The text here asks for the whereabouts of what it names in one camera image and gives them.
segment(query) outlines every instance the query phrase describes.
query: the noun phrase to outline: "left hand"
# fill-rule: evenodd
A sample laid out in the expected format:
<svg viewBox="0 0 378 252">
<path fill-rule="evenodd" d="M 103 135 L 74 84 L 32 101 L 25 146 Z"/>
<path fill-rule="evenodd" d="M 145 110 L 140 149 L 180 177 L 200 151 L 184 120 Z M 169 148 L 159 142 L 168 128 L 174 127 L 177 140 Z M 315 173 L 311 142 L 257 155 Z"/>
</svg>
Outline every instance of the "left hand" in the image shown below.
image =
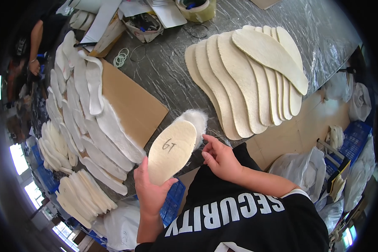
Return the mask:
<svg viewBox="0 0 378 252">
<path fill-rule="evenodd" d="M 140 202 L 140 214 L 159 216 L 166 194 L 171 186 L 178 182 L 172 178 L 165 181 L 161 186 L 153 185 L 148 177 L 148 158 L 144 157 L 141 165 L 134 170 L 135 187 Z"/>
<path fill-rule="evenodd" d="M 38 60 L 35 60 L 28 65 L 28 69 L 31 71 L 31 73 L 35 76 L 38 76 L 39 71 L 41 70 L 41 66 L 39 64 Z"/>
</svg>

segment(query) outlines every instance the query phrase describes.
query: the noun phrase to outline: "window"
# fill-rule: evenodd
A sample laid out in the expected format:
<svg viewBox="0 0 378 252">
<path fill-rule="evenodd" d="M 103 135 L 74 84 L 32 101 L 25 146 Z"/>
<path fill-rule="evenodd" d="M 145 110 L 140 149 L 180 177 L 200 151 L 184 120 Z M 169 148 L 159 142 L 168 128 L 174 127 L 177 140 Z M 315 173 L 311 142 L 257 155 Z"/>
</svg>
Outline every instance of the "window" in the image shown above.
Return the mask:
<svg viewBox="0 0 378 252">
<path fill-rule="evenodd" d="M 77 245 L 73 242 L 73 238 L 76 236 L 76 234 L 73 233 L 63 221 L 53 227 L 52 230 L 60 237 L 60 239 L 62 239 L 67 245 L 69 245 L 71 249 L 73 249 L 75 252 L 80 251 L 77 248 Z"/>
<path fill-rule="evenodd" d="M 28 169 L 28 164 L 25 161 L 21 145 L 14 144 L 10 146 L 10 152 L 13 158 L 15 169 L 17 170 L 18 175 L 21 175 L 24 171 Z"/>
<path fill-rule="evenodd" d="M 26 191 L 26 194 L 28 194 L 29 198 L 34 204 L 35 208 L 38 209 L 42 205 L 41 202 L 44 199 L 44 197 L 42 196 L 42 193 L 35 184 L 35 182 L 32 181 L 29 185 L 24 187 L 24 189 Z"/>
</svg>

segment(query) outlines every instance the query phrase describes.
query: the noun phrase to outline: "right hand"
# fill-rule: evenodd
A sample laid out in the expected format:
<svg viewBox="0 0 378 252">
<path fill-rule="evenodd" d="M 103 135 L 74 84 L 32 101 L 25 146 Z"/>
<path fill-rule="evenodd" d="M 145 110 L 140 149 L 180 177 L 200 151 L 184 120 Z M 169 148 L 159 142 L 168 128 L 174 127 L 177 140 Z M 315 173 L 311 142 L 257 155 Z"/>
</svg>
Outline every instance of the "right hand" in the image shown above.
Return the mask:
<svg viewBox="0 0 378 252">
<path fill-rule="evenodd" d="M 238 162 L 232 149 L 217 138 L 203 134 L 208 141 L 202 150 L 204 164 L 219 178 L 237 184 L 241 179 L 243 166 Z"/>
</svg>

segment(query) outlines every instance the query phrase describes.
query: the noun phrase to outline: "rubber band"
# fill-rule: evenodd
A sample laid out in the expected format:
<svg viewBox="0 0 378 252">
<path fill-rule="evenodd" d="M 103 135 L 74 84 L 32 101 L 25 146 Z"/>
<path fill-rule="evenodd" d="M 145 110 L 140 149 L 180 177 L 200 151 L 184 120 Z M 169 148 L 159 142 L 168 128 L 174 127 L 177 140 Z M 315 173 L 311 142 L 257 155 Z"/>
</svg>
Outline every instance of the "rubber band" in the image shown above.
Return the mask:
<svg viewBox="0 0 378 252">
<path fill-rule="evenodd" d="M 113 62 L 114 67 L 116 67 L 116 68 L 122 67 L 128 56 L 129 56 L 129 49 L 127 49 L 126 47 L 122 48 L 119 51 L 118 55 L 114 58 L 114 62 Z"/>
</svg>

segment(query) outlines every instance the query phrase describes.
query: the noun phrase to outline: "white lettering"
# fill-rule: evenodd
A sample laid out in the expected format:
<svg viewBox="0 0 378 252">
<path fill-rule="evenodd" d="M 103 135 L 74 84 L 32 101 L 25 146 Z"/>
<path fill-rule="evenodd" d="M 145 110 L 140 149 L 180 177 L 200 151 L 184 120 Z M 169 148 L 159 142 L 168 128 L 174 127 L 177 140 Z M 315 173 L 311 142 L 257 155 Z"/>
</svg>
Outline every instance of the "white lettering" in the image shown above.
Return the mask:
<svg viewBox="0 0 378 252">
<path fill-rule="evenodd" d="M 203 206 L 204 227 L 207 229 L 214 229 L 221 227 L 220 216 L 218 215 L 217 202 L 211 204 L 212 212 L 209 212 L 209 205 Z"/>
<path fill-rule="evenodd" d="M 202 230 L 202 223 L 200 222 L 200 206 L 195 207 L 193 213 L 193 225 L 194 231 L 201 231 Z"/>
<path fill-rule="evenodd" d="M 186 210 L 183 214 L 183 223 L 182 227 L 179 229 L 179 233 L 192 232 L 192 226 L 189 226 L 189 210 Z"/>
<path fill-rule="evenodd" d="M 273 205 L 273 206 L 272 206 L 272 208 L 273 208 L 274 211 L 276 211 L 276 212 L 281 212 L 281 211 L 284 210 L 284 206 L 283 206 L 283 204 L 281 203 L 280 200 L 277 199 L 277 197 L 269 196 L 269 195 L 266 195 L 266 197 L 267 197 L 271 202 L 273 202 L 273 203 L 277 203 L 277 204 L 278 204 L 278 206 L 277 206 L 277 205 Z"/>
<path fill-rule="evenodd" d="M 165 233 L 165 237 L 170 236 L 170 235 L 171 235 L 171 232 L 172 232 L 172 235 L 177 235 L 177 234 L 178 234 L 178 226 L 176 225 L 176 219 L 177 219 L 177 218 L 178 218 L 178 217 L 176 217 L 176 218 L 172 221 L 171 225 L 169 225 L 169 228 L 168 228 L 168 230 L 167 230 L 166 233 Z"/>
<path fill-rule="evenodd" d="M 228 215 L 228 208 L 227 208 L 227 202 L 230 205 L 231 210 L 231 219 L 232 221 L 239 220 L 239 213 L 237 209 L 237 203 L 235 202 L 235 199 L 225 198 L 220 202 L 220 208 L 221 208 L 221 215 L 222 215 L 222 224 L 225 225 L 230 222 L 230 217 Z"/>
<path fill-rule="evenodd" d="M 272 210 L 270 209 L 270 205 L 267 202 L 266 197 L 263 194 L 259 194 L 259 193 L 256 193 L 256 192 L 254 192 L 253 194 L 255 194 L 255 196 L 259 196 L 260 199 L 257 202 L 259 204 L 263 205 L 263 208 L 259 208 L 260 213 L 270 214 L 272 212 Z"/>
<path fill-rule="evenodd" d="M 253 199 L 252 194 L 247 193 L 247 192 L 238 195 L 238 203 L 245 202 L 245 198 L 248 201 L 249 211 L 247 209 L 247 206 L 242 206 L 239 209 L 241 210 L 242 216 L 244 216 L 245 218 L 250 218 L 256 214 L 257 207 L 256 207 L 255 200 Z"/>
</svg>

